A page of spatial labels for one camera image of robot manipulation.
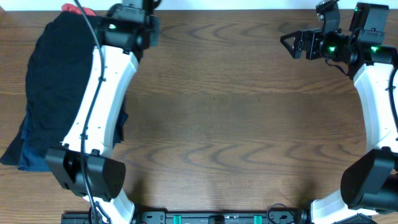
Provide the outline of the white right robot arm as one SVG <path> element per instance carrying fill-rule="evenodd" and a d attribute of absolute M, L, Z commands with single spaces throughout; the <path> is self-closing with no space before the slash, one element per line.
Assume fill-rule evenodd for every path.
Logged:
<path fill-rule="evenodd" d="M 349 34 L 340 29 L 336 1 L 316 6 L 322 27 L 283 35 L 295 59 L 324 58 L 340 68 L 358 92 L 366 128 L 366 151 L 347 168 L 340 188 L 292 216 L 294 223 L 372 223 L 397 211 L 397 49 L 384 45 L 387 5 L 357 3 Z"/>

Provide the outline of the black shorts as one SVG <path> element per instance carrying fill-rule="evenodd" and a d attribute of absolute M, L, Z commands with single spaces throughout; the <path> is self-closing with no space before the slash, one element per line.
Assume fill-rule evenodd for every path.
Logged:
<path fill-rule="evenodd" d="M 25 78 L 30 152 L 44 157 L 68 134 L 90 77 L 99 16 L 63 11 L 48 23 L 30 56 Z"/>

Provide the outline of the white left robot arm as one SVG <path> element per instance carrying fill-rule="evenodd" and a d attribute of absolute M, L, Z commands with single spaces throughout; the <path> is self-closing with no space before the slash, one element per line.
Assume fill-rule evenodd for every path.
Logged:
<path fill-rule="evenodd" d="M 88 84 L 77 116 L 45 160 L 58 183 L 90 203 L 63 223 L 134 223 L 135 206 L 123 190 L 126 166 L 115 161 L 114 132 L 127 88 L 143 52 L 158 44 L 156 0 L 124 0 L 90 25 L 95 40 Z"/>

